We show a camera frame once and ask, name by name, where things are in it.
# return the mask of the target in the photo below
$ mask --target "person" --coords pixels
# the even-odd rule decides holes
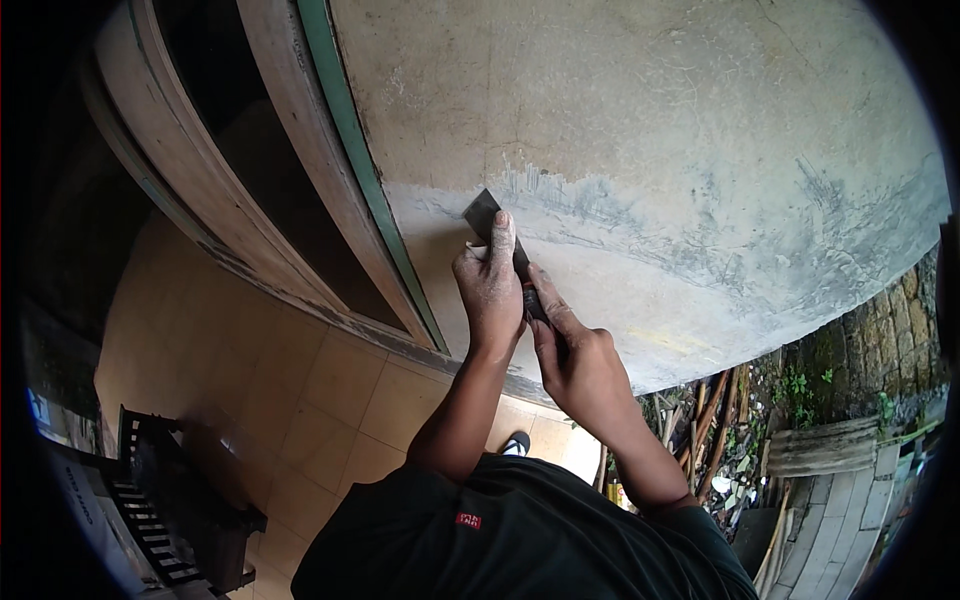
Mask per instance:
[[[469,323],[463,366],[406,463],[350,489],[303,556],[294,597],[756,598],[647,426],[611,334],[581,324],[534,263],[530,277],[552,323],[529,323],[543,389],[615,454],[640,513],[564,468],[523,456],[525,436],[504,454],[484,452],[527,326],[515,240],[512,216],[500,211],[491,246],[454,260]],[[569,345],[562,367],[554,329]]]

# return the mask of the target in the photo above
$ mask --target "foot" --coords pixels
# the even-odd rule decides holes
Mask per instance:
[[[517,431],[507,440],[507,444],[503,446],[503,452],[500,452],[500,454],[504,456],[526,456],[529,451],[530,436],[523,431]]]

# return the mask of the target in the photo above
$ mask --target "scraper handle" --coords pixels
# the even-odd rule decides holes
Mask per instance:
[[[560,331],[550,323],[546,313],[543,312],[543,306],[540,304],[540,296],[537,294],[537,288],[533,281],[523,283],[523,310],[530,314],[530,319],[543,321],[553,330],[553,335],[557,339],[557,364],[562,369],[566,365],[566,359],[570,357],[570,346],[566,344],[566,339]]]

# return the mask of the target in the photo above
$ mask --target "black t-shirt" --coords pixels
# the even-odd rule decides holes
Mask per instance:
[[[409,465],[355,484],[291,590],[299,600],[756,598],[702,509],[644,519],[565,468],[491,455],[462,487]]]

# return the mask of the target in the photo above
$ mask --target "green door trim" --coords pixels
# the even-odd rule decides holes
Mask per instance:
[[[310,45],[310,54],[317,69],[317,76],[324,89],[326,103],[340,133],[344,149],[347,151],[353,173],[357,182],[360,183],[360,190],[373,215],[373,221],[380,229],[380,235],[383,236],[383,241],[394,259],[414,305],[423,318],[430,337],[441,352],[449,355],[450,351],[446,347],[444,336],[437,327],[433,311],[430,310],[430,305],[426,301],[420,280],[417,279],[417,273],[410,262],[410,256],[407,255],[407,249],[403,245],[403,240],[400,239],[394,215],[387,205],[380,179],[373,168],[373,159],[367,148],[363,130],[360,129],[356,105],[353,103],[353,95],[347,84],[347,77],[340,63],[340,54],[333,39],[332,20],[327,10],[326,0],[298,0],[297,5],[300,9],[303,31]]]

